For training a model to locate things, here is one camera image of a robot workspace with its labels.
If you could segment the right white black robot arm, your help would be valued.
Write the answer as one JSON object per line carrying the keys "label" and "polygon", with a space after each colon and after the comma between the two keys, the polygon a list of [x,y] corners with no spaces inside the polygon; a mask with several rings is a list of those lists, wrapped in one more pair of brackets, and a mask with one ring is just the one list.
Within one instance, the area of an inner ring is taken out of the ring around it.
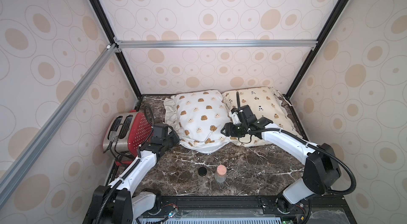
{"label": "right white black robot arm", "polygon": [[[287,214],[301,200],[314,195],[331,193],[348,195],[355,191],[356,177],[351,169],[339,158],[328,144],[318,145],[306,141],[277,125],[272,120],[257,118],[247,105],[239,106],[230,112],[231,122],[225,124],[221,133],[227,137],[242,138],[256,136],[277,145],[304,165],[303,176],[278,194],[275,201],[277,209]],[[351,181],[349,188],[338,191],[331,187],[345,171]]]}

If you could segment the cream pillow bear panda print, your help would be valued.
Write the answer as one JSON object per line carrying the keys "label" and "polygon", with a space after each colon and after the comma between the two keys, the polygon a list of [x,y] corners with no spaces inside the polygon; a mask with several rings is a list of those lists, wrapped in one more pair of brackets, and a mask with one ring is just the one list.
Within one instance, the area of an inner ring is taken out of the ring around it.
{"label": "cream pillow bear panda print", "polygon": [[276,89],[270,87],[257,87],[237,91],[227,91],[223,93],[222,96],[224,104],[226,104],[230,111],[237,107],[237,93],[240,96],[240,105],[248,105],[257,119],[266,117],[278,126],[281,126],[283,130],[300,138],[302,137],[302,135],[295,129],[292,120],[288,118],[288,113],[282,106],[283,101],[279,99],[281,94]]}

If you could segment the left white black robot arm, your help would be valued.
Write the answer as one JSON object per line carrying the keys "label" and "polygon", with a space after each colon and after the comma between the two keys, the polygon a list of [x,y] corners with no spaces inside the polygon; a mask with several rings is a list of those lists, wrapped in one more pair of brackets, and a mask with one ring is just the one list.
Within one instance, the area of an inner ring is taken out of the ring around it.
{"label": "left white black robot arm", "polygon": [[136,145],[133,162],[107,186],[99,186],[92,195],[89,210],[85,216],[85,224],[136,224],[143,213],[156,215],[162,209],[162,196],[159,191],[146,190],[134,196],[134,192],[142,179],[160,158],[180,138],[165,123],[157,123],[152,127],[147,139]]}

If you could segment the white pillow brown bear print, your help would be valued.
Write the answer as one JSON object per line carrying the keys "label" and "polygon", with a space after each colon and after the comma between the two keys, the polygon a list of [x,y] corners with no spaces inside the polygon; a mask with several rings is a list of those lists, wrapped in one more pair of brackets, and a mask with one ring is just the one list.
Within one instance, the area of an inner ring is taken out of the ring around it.
{"label": "white pillow brown bear print", "polygon": [[183,147],[211,154],[232,142],[221,133],[231,119],[218,90],[173,95],[163,103],[165,123],[175,129]]}

